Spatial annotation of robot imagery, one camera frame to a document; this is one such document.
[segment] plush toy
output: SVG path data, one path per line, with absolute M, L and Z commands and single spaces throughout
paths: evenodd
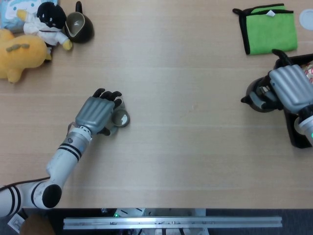
M 14 38 L 7 29 L 0 29 L 0 78 L 16 83 L 26 68 L 39 67 L 46 58 L 45 42 L 37 36 Z
M 38 8 L 37 17 L 24 10 L 18 10 L 17 16 L 25 21 L 24 33 L 26 35 L 37 35 L 45 41 L 47 45 L 46 60 L 52 60 L 52 47 L 58 43 L 62 44 L 65 50 L 70 50 L 73 47 L 70 39 L 61 32 L 67 17 L 59 5 L 44 2 Z

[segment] penguin plush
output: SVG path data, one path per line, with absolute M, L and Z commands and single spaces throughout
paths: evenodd
M 24 10 L 18 10 L 17 16 L 25 21 L 24 33 L 41 37 L 47 45 L 46 61 L 52 60 L 51 51 L 54 46 L 60 43 L 65 50 L 70 50 L 73 43 L 62 33 L 67 20 L 62 7 L 52 2 L 42 3 L 37 11 L 37 16 Z

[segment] green cloth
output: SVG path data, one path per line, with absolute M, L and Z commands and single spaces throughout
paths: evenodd
M 272 10 L 276 15 L 266 15 Z M 294 14 L 286 11 L 285 6 L 260 6 L 241 11 L 239 15 L 246 54 L 271 53 L 272 49 L 295 50 L 298 47 Z

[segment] black stripe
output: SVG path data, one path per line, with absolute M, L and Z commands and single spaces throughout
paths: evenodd
M 11 189 L 11 187 L 9 187 L 8 189 L 10 190 L 10 193 L 11 193 L 11 196 L 12 196 L 12 206 L 11 206 L 10 213 L 8 214 L 8 215 L 10 215 L 10 214 L 12 214 L 13 209 L 14 209 L 14 207 L 15 207 L 15 195 L 14 195 L 14 192 L 13 192 L 13 190 Z
M 74 151 L 72 151 L 68 148 L 64 148 L 64 147 L 59 147 L 58 149 L 62 149 L 62 150 L 66 150 L 67 152 L 70 152 L 71 154 L 73 154 L 77 158 L 77 161 L 79 162 L 79 156 Z
M 68 144 L 68 143 L 63 143 L 63 144 L 60 145 L 60 147 L 61 147 L 61 146 L 71 147 L 72 149 L 74 149 L 74 150 L 79 154 L 80 157 L 82 157 L 82 153 L 81 153 L 81 152 L 79 151 L 79 149 L 76 148 L 75 146 L 73 146 L 73 145 L 71 145 L 71 144 Z
M 287 11 L 287 10 L 270 10 L 272 12 L 274 12 L 275 14 L 292 14 L 293 11 Z M 255 16 L 255 15 L 265 15 L 269 12 L 269 10 L 265 10 L 265 11 L 259 11 L 259 12 L 255 12 L 255 13 L 251 13 L 250 16 Z
M 20 193 L 19 189 L 15 186 L 13 186 L 13 188 L 16 190 L 16 193 L 18 195 L 18 206 L 16 207 L 16 210 L 14 212 L 14 214 L 15 214 L 15 213 L 19 212 L 19 210 L 20 210 L 22 199 L 21 199 L 21 193 Z
M 42 184 L 42 183 L 43 183 L 43 182 L 37 184 L 37 185 L 34 187 L 33 191 L 31 192 L 31 196 L 30 196 L 31 202 L 34 204 L 35 207 L 37 207 L 37 206 L 36 206 L 35 200 L 34 200 L 34 193 L 35 193 L 36 188 L 37 188 L 40 184 Z
M 270 5 L 264 5 L 264 6 L 255 6 L 254 8 L 249 8 L 249 9 L 244 10 L 244 12 L 248 15 L 257 8 L 267 8 L 267 7 L 274 7 L 274 6 L 285 6 L 285 5 L 283 3 L 278 3 L 278 4 L 270 4 Z
M 239 25 L 240 25 L 241 35 L 243 37 L 245 52 L 247 55 L 249 55 L 250 54 L 250 43 L 249 43 L 247 26 L 246 26 L 246 16 L 247 16 L 246 11 L 247 10 L 242 11 L 242 10 L 237 9 L 237 8 L 233 9 L 233 12 L 235 14 L 239 15 Z
M 39 30 L 42 33 L 57 33 L 57 31 L 45 31 L 45 30 Z

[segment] mug handle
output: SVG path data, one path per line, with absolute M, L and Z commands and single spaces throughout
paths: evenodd
M 83 13 L 83 6 L 80 1 L 76 3 L 76 12 Z

